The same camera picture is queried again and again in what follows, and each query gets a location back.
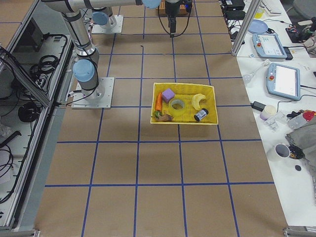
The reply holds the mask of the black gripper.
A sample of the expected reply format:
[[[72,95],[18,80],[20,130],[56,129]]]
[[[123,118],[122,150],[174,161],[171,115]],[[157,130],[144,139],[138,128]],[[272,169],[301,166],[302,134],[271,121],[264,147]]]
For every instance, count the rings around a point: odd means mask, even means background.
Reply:
[[[179,1],[178,0],[165,0],[165,13],[168,18],[168,27],[170,35],[176,33],[176,17],[179,13]]]

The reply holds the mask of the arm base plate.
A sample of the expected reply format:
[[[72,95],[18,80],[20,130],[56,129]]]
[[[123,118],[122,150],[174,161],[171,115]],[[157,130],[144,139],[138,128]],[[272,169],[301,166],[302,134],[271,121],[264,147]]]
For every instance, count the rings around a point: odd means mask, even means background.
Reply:
[[[108,16],[103,12],[94,12],[92,16],[92,34],[120,34],[122,32],[123,15]]]
[[[71,107],[74,109],[110,109],[113,97],[115,78],[114,77],[99,77],[99,85],[92,95],[88,91],[76,93]]]

